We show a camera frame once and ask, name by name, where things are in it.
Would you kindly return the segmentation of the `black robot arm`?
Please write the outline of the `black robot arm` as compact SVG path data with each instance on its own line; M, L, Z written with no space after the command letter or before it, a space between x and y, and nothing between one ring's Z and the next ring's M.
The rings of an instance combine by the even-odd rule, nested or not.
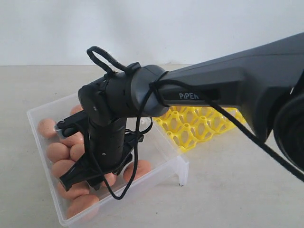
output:
M127 129L127 119L158 117L171 106L214 108L303 180L303 33L173 71L124 66L97 46L87 55L105 74L79 89L82 111L55 126L60 138L84 137L84 155L59 179L65 190L83 181L97 190L106 174L137 164L146 131Z

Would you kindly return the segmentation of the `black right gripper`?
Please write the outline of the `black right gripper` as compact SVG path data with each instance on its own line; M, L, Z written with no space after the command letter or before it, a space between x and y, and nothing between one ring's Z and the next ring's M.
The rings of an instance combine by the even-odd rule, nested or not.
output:
M143 133L136 136L126 128L126 121L118 118L107 126L99 126L81 111L56 124L59 128L73 128L74 134L80 132L84 137L85 153L59 177L65 191L83 181L99 190L105 174L119 174L132 161L131 152L137 142L143 141Z

